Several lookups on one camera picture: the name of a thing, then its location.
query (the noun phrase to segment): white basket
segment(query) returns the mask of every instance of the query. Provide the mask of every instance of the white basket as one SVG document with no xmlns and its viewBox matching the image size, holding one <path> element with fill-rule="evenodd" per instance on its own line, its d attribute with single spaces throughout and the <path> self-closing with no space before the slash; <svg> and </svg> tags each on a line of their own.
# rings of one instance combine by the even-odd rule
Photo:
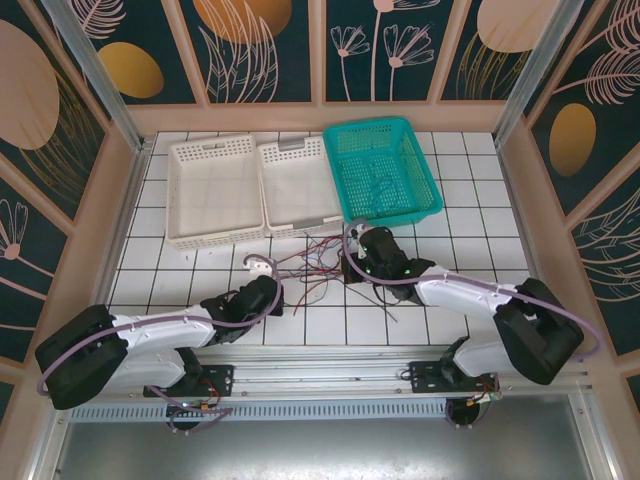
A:
<svg viewBox="0 0 640 480">
<path fill-rule="evenodd" d="M 173 145 L 167 185 L 167 242 L 178 250 L 264 238 L 252 135 Z"/>
<path fill-rule="evenodd" d="M 343 217 L 322 137 L 258 147 L 267 227 L 274 238 L 339 229 Z"/>
</svg>

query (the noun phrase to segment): metal bracket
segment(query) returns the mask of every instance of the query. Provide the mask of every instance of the metal bracket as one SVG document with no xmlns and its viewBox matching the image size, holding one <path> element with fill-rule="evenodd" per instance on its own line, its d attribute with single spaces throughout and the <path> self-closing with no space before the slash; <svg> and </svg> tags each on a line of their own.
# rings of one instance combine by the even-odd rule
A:
<svg viewBox="0 0 640 480">
<path fill-rule="evenodd" d="M 201 382 L 188 391 L 179 387 L 169 387 L 164 393 L 172 398 L 198 397 L 209 398 L 212 392 L 207 380 L 213 384 L 221 397 L 230 397 L 233 390 L 233 365 L 202 365 Z M 142 392 L 145 397 L 156 397 L 156 394 L 144 387 Z"/>
<path fill-rule="evenodd" d="M 483 380 L 495 388 L 493 378 L 467 377 L 460 382 L 458 388 L 452 387 L 440 373 L 440 362 L 411 362 L 409 364 L 409 380 L 413 393 L 450 393 L 468 392 L 473 394 L 484 390 Z"/>
</svg>

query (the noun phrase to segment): teal plastic basket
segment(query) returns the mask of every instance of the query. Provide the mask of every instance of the teal plastic basket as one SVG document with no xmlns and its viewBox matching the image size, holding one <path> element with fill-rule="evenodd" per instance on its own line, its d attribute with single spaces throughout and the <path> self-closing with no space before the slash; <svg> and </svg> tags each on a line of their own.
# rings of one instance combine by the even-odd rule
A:
<svg viewBox="0 0 640 480">
<path fill-rule="evenodd" d="M 409 122 L 378 118 L 324 131 L 329 164 L 347 222 L 407 225 L 442 210 L 442 197 Z"/>
</svg>

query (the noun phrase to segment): white floor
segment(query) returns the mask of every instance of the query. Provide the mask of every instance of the white floor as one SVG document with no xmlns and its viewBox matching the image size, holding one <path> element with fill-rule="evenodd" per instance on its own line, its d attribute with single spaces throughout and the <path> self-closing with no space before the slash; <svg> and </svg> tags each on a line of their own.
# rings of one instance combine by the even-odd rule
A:
<svg viewBox="0 0 640 480">
<path fill-rule="evenodd" d="M 280 260 L 315 239 L 264 241 L 180 253 L 164 243 L 168 147 L 176 142 L 238 132 L 161 132 L 129 228 L 109 294 L 115 314 L 143 315 L 180 310 L 248 281 L 242 259 L 261 253 Z M 256 143 L 318 135 L 318 132 L 255 133 Z M 416 225 L 393 228 L 410 257 L 421 257 L 489 281 L 518 284 L 527 262 L 495 149 L 488 133 L 417 133 L 445 209 Z M 297 268 L 293 259 L 283 269 Z M 285 302 L 296 305 L 305 285 L 284 281 Z M 482 328 L 473 318 L 408 302 L 382 307 L 371 285 L 354 287 L 370 300 L 331 282 L 324 298 L 298 309 L 285 307 L 238 344 L 251 345 L 449 345 Z M 306 302 L 324 293 L 318 287 Z M 389 294 L 385 300 L 395 303 Z"/>
</svg>

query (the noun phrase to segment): white tile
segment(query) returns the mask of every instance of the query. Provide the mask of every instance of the white tile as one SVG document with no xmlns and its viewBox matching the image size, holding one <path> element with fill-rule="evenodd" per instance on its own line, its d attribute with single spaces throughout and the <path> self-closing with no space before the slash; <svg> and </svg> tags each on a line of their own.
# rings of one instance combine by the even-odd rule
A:
<svg viewBox="0 0 640 480">
<path fill-rule="evenodd" d="M 189 136 L 187 140 L 200 140 L 207 138 L 216 138 L 218 136 L 218 132 L 189 132 Z"/>
<path fill-rule="evenodd" d="M 386 345 L 384 310 L 375 307 L 347 308 L 347 345 Z"/>
<path fill-rule="evenodd" d="M 510 207 L 511 201 L 503 181 L 482 180 L 475 182 L 481 207 Z"/>
<path fill-rule="evenodd" d="M 489 238 L 496 270 L 526 270 L 527 260 L 519 238 Z"/>
<path fill-rule="evenodd" d="M 279 142 L 286 140 L 294 140 L 296 138 L 306 138 L 309 136 L 309 132 L 280 132 Z"/>
<path fill-rule="evenodd" d="M 416 223 L 417 237 L 449 237 L 449 220 L 447 212 L 443 209 L 435 215 L 429 215 Z"/>
<path fill-rule="evenodd" d="M 130 238 L 120 268 L 155 269 L 162 248 L 162 238 Z"/>
<path fill-rule="evenodd" d="M 307 345 L 345 345 L 343 307 L 307 308 Z"/>
<path fill-rule="evenodd" d="M 433 147 L 433 137 L 431 136 L 431 132 L 416 132 L 416 138 L 418 139 L 422 153 L 425 155 L 436 153 L 435 148 Z"/>
<path fill-rule="evenodd" d="M 162 247 L 158 270 L 192 270 L 196 261 L 196 252 L 180 252 L 168 243 Z"/>
<path fill-rule="evenodd" d="M 337 280 L 318 285 L 307 293 L 307 305 L 344 305 L 344 285 Z"/>
<path fill-rule="evenodd" d="M 448 208 L 447 214 L 454 237 L 485 236 L 479 208 Z"/>
<path fill-rule="evenodd" d="M 418 257 L 449 270 L 456 269 L 450 238 L 418 238 Z"/>
<path fill-rule="evenodd" d="M 265 345 L 304 345 L 304 309 L 293 315 L 284 307 L 281 317 L 270 316 L 265 322 Z"/>
<path fill-rule="evenodd" d="M 427 307 L 427 324 L 431 345 L 451 345 L 467 335 L 464 315 L 448 308 Z"/>
<path fill-rule="evenodd" d="M 378 295 L 384 299 L 384 287 L 377 287 Z M 373 290 L 373 285 L 370 283 L 352 283 L 349 288 L 346 289 L 347 305 L 380 305 L 381 302 L 376 298 L 376 293 Z"/>
<path fill-rule="evenodd" d="M 291 255 L 299 252 L 303 252 L 306 249 L 306 238 L 274 238 L 273 242 L 271 243 L 271 258 L 278 262 L 279 269 L 295 269 L 304 265 L 304 260 L 302 259 L 302 257 L 293 257 L 289 259 L 287 259 L 287 257 L 290 257 Z"/>
<path fill-rule="evenodd" d="M 441 179 L 471 180 L 471 169 L 466 155 L 438 155 L 437 160 Z"/>
<path fill-rule="evenodd" d="M 191 271 L 163 270 L 156 274 L 152 305 L 186 305 L 191 288 Z"/>
<path fill-rule="evenodd" d="M 196 259 L 196 270 L 228 270 L 231 268 L 232 255 L 233 245 L 200 249 Z"/>
<path fill-rule="evenodd" d="M 233 342 L 234 345 L 262 345 L 264 341 L 264 320 L 253 325 L 251 330 Z"/>
<path fill-rule="evenodd" d="M 109 313 L 111 315 L 146 315 L 147 306 L 134 306 L 134 305 L 111 305 L 109 307 Z"/>
<path fill-rule="evenodd" d="M 278 141 L 278 132 L 251 132 L 251 135 L 253 135 L 256 145 Z"/>
<path fill-rule="evenodd" d="M 453 249 L 459 270 L 493 268 L 486 238 L 454 238 Z"/>
<path fill-rule="evenodd" d="M 166 207 L 167 206 L 167 182 L 154 180 L 144 182 L 142 195 L 140 195 L 139 207 Z"/>
<path fill-rule="evenodd" d="M 291 272 L 287 272 L 286 270 L 280 270 L 280 275 L 287 275 Z M 284 303 L 287 305 L 296 306 L 299 303 L 305 304 L 309 303 L 308 300 L 305 299 L 305 290 L 307 285 L 304 283 L 303 278 L 288 278 L 282 281 L 282 287 L 284 288 Z M 312 294 L 318 295 L 319 298 L 324 292 L 326 284 L 322 284 L 317 286 L 311 292 Z"/>
<path fill-rule="evenodd" d="M 435 155 L 425 155 L 425 160 L 429 166 L 429 171 L 434 179 L 440 178 L 440 170 L 438 169 L 438 159 Z"/>
<path fill-rule="evenodd" d="M 394 237 L 415 237 L 413 224 L 389 228 Z"/>
<path fill-rule="evenodd" d="M 118 275 L 118 283 L 111 303 L 115 305 L 147 305 L 155 272 L 123 271 Z"/>
<path fill-rule="evenodd" d="M 164 208 L 138 208 L 133 220 L 132 237 L 164 237 L 167 223 Z"/>
<path fill-rule="evenodd" d="M 518 226 L 510 208 L 483 208 L 482 217 L 489 237 L 518 237 Z"/>
<path fill-rule="evenodd" d="M 511 285 L 521 285 L 531 275 L 528 270 L 497 270 L 498 282 Z"/>
<path fill-rule="evenodd" d="M 493 136 L 490 133 L 463 133 L 462 135 L 467 153 L 495 155 L 496 146 L 493 144 Z"/>
<path fill-rule="evenodd" d="M 236 243 L 235 250 L 233 252 L 233 269 L 242 270 L 244 265 L 242 264 L 244 257 L 250 253 L 257 253 L 263 257 L 269 256 L 269 243 L 271 240 L 265 238 L 263 240 L 256 240 L 255 242 L 243 242 Z"/>
<path fill-rule="evenodd" d="M 477 207 L 478 197 L 473 182 L 443 180 L 444 204 L 447 207 Z"/>
<path fill-rule="evenodd" d="M 424 307 L 387 307 L 389 345 L 428 345 Z"/>
<path fill-rule="evenodd" d="M 411 238 L 396 238 L 396 244 L 400 250 L 404 251 L 409 259 L 416 258 L 418 256 L 418 250 L 416 249 L 416 239 Z"/>
<path fill-rule="evenodd" d="M 168 165 L 168 155 L 152 155 L 145 180 L 166 180 Z"/>
<path fill-rule="evenodd" d="M 469 155 L 475 180 L 502 180 L 500 160 L 496 155 Z"/>
<path fill-rule="evenodd" d="M 196 305 L 207 298 L 214 298 L 229 291 L 229 271 L 207 270 L 193 273 L 189 305 Z"/>
<path fill-rule="evenodd" d="M 460 270 L 458 273 L 465 277 L 496 283 L 496 274 L 493 270 Z"/>
<path fill-rule="evenodd" d="M 151 305 L 147 309 L 148 315 L 157 315 L 158 313 L 174 313 L 184 310 L 184 305 Z"/>
<path fill-rule="evenodd" d="M 166 155 L 169 147 L 174 143 L 184 142 L 187 139 L 187 132 L 158 132 L 156 144 L 153 147 L 154 155 Z"/>
<path fill-rule="evenodd" d="M 467 153 L 460 132 L 433 132 L 433 142 L 438 154 Z"/>
</svg>

